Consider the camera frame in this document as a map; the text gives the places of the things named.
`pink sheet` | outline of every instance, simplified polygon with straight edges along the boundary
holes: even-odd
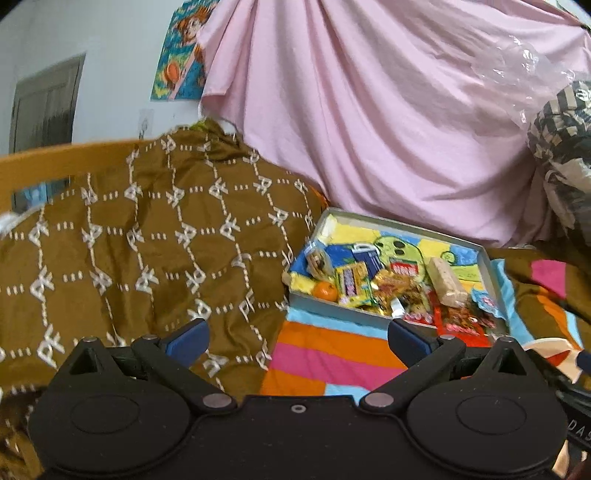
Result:
[[[526,242],[547,234],[541,182],[470,68],[509,35],[591,70],[588,33],[541,0],[224,0],[203,102],[344,209]]]

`wooden headboard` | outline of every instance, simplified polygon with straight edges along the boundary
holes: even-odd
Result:
[[[134,147],[142,147],[149,142],[127,140],[59,145],[0,157],[0,213],[12,210],[12,194],[17,190],[43,181],[113,167],[123,163]]]

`tray of snacks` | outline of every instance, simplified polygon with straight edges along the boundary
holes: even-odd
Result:
[[[403,319],[468,346],[506,335],[484,247],[394,220],[329,208],[284,282],[293,307],[360,325]]]

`wrapped bread roll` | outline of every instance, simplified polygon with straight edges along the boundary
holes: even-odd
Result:
[[[443,305],[454,308],[466,306],[468,292],[444,259],[433,257],[427,264],[427,273]]]

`door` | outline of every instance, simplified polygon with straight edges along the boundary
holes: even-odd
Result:
[[[84,57],[77,57],[20,81],[14,95],[10,129],[11,152],[72,141],[72,126]],[[67,186],[57,180],[16,192],[13,209],[21,213],[46,202]]]

